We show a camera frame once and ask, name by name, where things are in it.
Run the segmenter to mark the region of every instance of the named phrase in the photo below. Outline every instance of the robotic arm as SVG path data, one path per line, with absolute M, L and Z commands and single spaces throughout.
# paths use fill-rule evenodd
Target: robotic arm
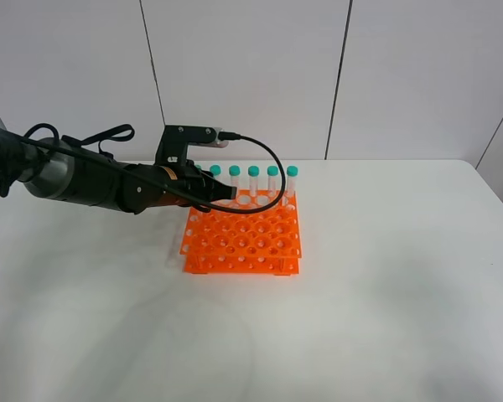
M 40 141 L 31 139 L 39 129 L 52 131 L 53 137 Z M 58 131 L 46 123 L 32 127 L 24 137 L 0 128 L 0 196 L 7 197 L 10 186 L 19 181 L 35 197 L 134 214 L 163 205 L 192 206 L 203 212 L 217 209 L 254 214 L 273 207 L 283 196 L 282 164 L 269 147 L 253 138 L 212 127 L 166 126 L 153 165 L 118 162 L 110 153 L 101 150 L 101 142 L 105 140 L 125 142 L 133 137 L 134 129 L 129 125 L 85 140 L 60 138 Z M 228 141 L 241 139 L 265 148 L 282 175 L 278 196 L 256 209 L 232 209 L 213 204 L 221 199 L 234 199 L 236 188 L 214 180 L 210 172 L 199 170 L 194 161 L 187 159 L 189 145 L 224 147 Z M 99 142 L 99 153 L 83 148 L 95 142 Z

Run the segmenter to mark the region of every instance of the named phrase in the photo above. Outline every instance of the white table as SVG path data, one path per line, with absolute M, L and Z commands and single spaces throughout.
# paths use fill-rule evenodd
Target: white table
M 289 277 L 182 273 L 185 209 L 119 214 L 15 184 L 0 402 L 503 401 L 503 205 L 475 170 L 297 164 Z

